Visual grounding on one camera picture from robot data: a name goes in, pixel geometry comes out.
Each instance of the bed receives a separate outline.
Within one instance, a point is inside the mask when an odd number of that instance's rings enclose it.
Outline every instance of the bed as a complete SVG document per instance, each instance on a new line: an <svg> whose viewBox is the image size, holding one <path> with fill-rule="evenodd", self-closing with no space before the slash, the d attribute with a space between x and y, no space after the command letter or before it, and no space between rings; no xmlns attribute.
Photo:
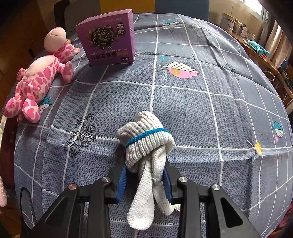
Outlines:
<svg viewBox="0 0 293 238"><path fill-rule="evenodd" d="M69 184L107 175L124 159L117 130L148 110L174 137L170 164L198 184L220 184L265 237L293 190L292 130L275 89L241 45L209 22L180 14L133 20L134 64L91 68L81 49L72 60L74 81L56 77L40 122L19 123L17 196L23 186L31 191L39 219ZM71 40L81 47L76 34ZM135 184L127 185L121 203L109 207L112 237L133 237L126 214L134 194ZM23 212L33 227L27 197ZM176 237L178 218L156 208L139 237ZM203 212L201 225L205 237Z"/></svg>

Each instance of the black strap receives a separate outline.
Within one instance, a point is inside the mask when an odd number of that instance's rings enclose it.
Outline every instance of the black strap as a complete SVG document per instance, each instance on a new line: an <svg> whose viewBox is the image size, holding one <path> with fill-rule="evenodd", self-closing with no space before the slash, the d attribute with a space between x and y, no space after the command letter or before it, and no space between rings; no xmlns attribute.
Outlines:
<svg viewBox="0 0 293 238"><path fill-rule="evenodd" d="M20 190L20 198L19 198L19 203L20 203L20 213L21 213L21 217L23 219L23 212L22 212L22 193L23 191L26 191L26 193L28 194L28 198L29 198L29 201L30 201L30 210L31 210L31 213L33 215L33 221L34 221L34 224L37 223L37 219L36 219L36 215L35 215L35 210L34 210L34 206L33 206L33 202L32 202L32 197L30 195L30 192L27 188L25 187L22 187L21 190Z"/></svg>

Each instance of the metal screw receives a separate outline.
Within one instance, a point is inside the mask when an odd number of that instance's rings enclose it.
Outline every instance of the metal screw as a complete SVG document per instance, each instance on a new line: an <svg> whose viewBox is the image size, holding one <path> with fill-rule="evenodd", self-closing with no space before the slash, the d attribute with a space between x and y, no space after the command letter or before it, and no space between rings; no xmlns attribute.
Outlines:
<svg viewBox="0 0 293 238"><path fill-rule="evenodd" d="M188 179L187 179L186 177L184 177L184 176L181 176L181 177L179 178L179 181L182 182L182 183L186 183L187 180L188 180Z"/></svg>
<svg viewBox="0 0 293 238"><path fill-rule="evenodd" d="M110 178L108 176L104 176L104 177L102 177L102 181L107 183L110 181Z"/></svg>
<svg viewBox="0 0 293 238"><path fill-rule="evenodd" d="M72 183L72 184L70 184L70 185L68 186L68 188L69 188L70 190L75 190L75 189L77 188L77 185L76 185L75 183Z"/></svg>
<svg viewBox="0 0 293 238"><path fill-rule="evenodd" d="M213 186L212 186L212 189L213 190L216 190L216 191L218 191L218 190L220 190L220 185L218 185L218 184L214 184Z"/></svg>

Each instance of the plush toy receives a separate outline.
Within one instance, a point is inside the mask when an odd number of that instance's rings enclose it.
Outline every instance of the plush toy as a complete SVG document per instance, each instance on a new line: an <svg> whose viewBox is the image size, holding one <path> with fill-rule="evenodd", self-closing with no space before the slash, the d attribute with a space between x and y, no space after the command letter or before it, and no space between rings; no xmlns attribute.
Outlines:
<svg viewBox="0 0 293 238"><path fill-rule="evenodd" d="M46 96L58 72L69 83L73 78L72 63L62 64L56 56L46 55L35 60L28 69L20 69L16 76L20 82L16 85L15 97L5 106L5 116L18 115L18 121L25 117L37 123L41 117L38 103Z"/></svg>
<svg viewBox="0 0 293 238"><path fill-rule="evenodd" d="M55 55L63 64L72 60L73 56L80 52L80 48L75 48L66 40L66 32L61 27L56 27L47 34L44 47L48 54Z"/></svg>
<svg viewBox="0 0 293 238"><path fill-rule="evenodd" d="M256 43L253 40L248 40L247 41L248 44L250 45L250 47L258 54L258 55L262 55L265 54L266 57L270 56L270 53L264 49L261 45L259 45L258 43Z"/></svg>
<svg viewBox="0 0 293 238"><path fill-rule="evenodd" d="M18 115L17 121L26 118L29 122L40 120L38 103L46 96L55 76L61 73L64 81L69 83L73 78L70 60L80 52L80 48L66 40L66 32L57 27L51 30L45 40L44 47L48 55L34 61L28 69L20 69L16 78L15 97L5 106L4 113L8 118Z"/></svg>

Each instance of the blue gripper pad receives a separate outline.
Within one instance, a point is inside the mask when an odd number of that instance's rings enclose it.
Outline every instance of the blue gripper pad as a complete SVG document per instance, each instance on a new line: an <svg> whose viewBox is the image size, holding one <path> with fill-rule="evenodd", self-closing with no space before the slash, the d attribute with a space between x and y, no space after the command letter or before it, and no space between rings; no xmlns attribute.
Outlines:
<svg viewBox="0 0 293 238"><path fill-rule="evenodd" d="M164 185L164 190L166 194L166 198L168 199L169 202L172 200L172 188L171 188L171 182L169 175L167 173L166 168L164 168L163 171L163 185Z"/></svg>
<svg viewBox="0 0 293 238"><path fill-rule="evenodd" d="M125 186L126 186L127 178L126 178L126 165L124 165L120 179L117 185L117 195L116 195L116 201L117 204L119 204L120 200L123 198Z"/></svg>

